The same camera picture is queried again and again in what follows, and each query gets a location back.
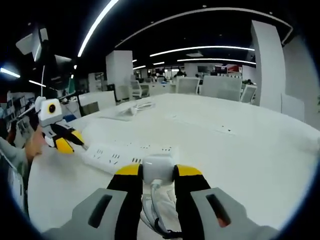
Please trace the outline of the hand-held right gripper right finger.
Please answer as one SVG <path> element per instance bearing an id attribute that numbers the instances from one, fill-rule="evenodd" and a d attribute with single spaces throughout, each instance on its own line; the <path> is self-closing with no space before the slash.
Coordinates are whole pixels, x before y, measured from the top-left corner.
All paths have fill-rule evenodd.
<path id="1" fill-rule="evenodd" d="M 176 211 L 184 240 L 274 240 L 278 230 L 258 225 L 246 208 L 218 187 L 210 187 L 196 168 L 173 170 Z"/>

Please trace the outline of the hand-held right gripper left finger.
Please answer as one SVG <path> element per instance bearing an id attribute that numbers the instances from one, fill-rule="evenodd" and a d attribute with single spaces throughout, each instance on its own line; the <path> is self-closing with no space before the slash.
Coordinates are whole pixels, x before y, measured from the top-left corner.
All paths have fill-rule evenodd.
<path id="1" fill-rule="evenodd" d="M 45 231 L 45 240 L 135 240 L 142 211 L 143 166 L 119 169 L 107 188 L 79 203 L 71 219 Z"/>

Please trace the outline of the person's left hand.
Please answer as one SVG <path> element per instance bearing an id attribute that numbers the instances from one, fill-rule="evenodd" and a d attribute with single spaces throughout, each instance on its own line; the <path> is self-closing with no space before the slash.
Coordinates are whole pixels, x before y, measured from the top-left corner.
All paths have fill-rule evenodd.
<path id="1" fill-rule="evenodd" d="M 32 163 L 32 161 L 37 155 L 40 155 L 42 153 L 42 147 L 46 144 L 47 143 L 43 136 L 42 127 L 38 125 L 36 130 L 31 135 L 31 137 L 27 140 L 24 146 L 26 159 L 29 164 Z"/>

